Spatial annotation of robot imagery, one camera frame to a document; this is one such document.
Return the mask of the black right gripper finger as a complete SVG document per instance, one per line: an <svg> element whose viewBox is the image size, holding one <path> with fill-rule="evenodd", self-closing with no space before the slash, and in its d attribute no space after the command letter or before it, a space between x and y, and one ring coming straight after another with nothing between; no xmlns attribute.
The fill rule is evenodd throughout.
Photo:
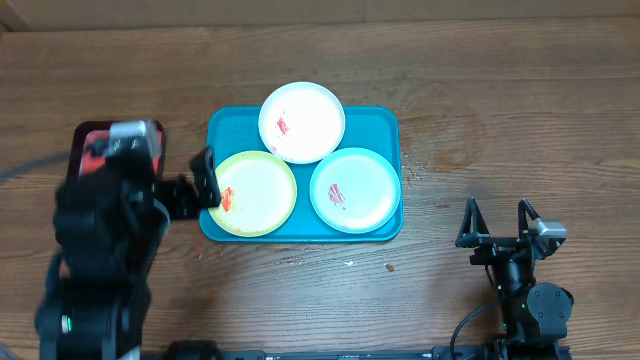
<svg viewBox="0 0 640 360"><path fill-rule="evenodd" d="M480 208L474 197L470 197L466 203L465 213L458 240L485 240L490 237L490 232L481 214Z"/></svg>
<svg viewBox="0 0 640 360"><path fill-rule="evenodd" d="M535 221L539 218L539 214L534 210L527 199L522 199L518 203L518 234L522 237L529 229L528 220Z"/></svg>

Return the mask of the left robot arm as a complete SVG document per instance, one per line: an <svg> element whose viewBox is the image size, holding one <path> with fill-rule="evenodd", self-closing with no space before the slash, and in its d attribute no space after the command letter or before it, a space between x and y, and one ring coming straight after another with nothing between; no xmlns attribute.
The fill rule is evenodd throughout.
<svg viewBox="0 0 640 360"><path fill-rule="evenodd" d="M120 359L140 347L147 277L171 221L221 202L213 150L204 148L189 167L192 181L163 180L148 152L126 150L57 190L60 249L35 316L41 358Z"/></svg>

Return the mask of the yellow plate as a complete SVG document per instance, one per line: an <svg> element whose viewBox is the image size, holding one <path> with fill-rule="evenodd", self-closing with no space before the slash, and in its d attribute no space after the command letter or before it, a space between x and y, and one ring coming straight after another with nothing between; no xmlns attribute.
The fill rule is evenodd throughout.
<svg viewBox="0 0 640 360"><path fill-rule="evenodd" d="M239 237L275 231L292 214L297 183L290 167L264 151L244 151L219 164L220 205L209 210L213 221Z"/></svg>

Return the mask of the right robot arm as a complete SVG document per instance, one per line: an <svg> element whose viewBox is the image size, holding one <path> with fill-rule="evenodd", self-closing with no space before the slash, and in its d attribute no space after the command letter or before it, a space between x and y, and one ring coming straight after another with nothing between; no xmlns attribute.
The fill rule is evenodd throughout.
<svg viewBox="0 0 640 360"><path fill-rule="evenodd" d="M558 220L540 217L522 199L517 209L518 234L493 237L474 198L466 203L455 245L469 248L472 265L481 266L496 291L496 300L477 308L456 326L449 342L452 359L569 359L570 351L559 346L567 336L573 295L552 283L539 283L538 261L553 255L567 238ZM472 350L458 350L456 339L462 328L479 314L497 307L504 333L490 337Z"/></svg>

